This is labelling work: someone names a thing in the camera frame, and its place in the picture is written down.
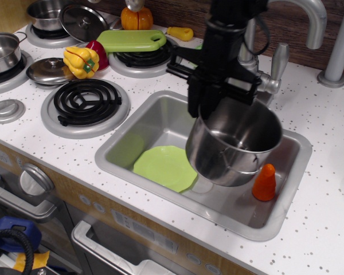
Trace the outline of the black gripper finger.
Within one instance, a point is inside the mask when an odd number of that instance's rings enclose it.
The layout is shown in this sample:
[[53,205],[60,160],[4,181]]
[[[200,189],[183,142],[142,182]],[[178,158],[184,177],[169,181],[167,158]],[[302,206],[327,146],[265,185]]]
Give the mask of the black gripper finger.
[[229,90],[227,83],[206,85],[201,99],[201,117],[208,119]]
[[205,85],[196,77],[189,78],[188,82],[188,112],[191,117],[198,116],[198,107],[205,92]]

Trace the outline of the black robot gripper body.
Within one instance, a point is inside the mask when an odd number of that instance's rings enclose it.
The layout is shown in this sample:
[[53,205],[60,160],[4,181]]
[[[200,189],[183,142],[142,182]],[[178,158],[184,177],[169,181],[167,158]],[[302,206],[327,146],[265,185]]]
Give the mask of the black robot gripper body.
[[187,81],[196,77],[205,86],[227,83],[226,97],[251,105],[261,81],[238,61],[246,24],[224,25],[213,21],[206,25],[202,49],[174,46],[167,72]]

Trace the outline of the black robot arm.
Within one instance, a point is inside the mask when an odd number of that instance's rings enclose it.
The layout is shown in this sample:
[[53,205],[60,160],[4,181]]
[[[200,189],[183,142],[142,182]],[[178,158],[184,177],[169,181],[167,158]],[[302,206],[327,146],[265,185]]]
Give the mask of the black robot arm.
[[207,119],[219,102],[230,97],[252,104],[261,84],[259,76],[240,65],[238,55],[251,19],[270,33],[260,14],[267,1],[212,1],[201,49],[173,46],[167,71],[188,84],[188,112]]

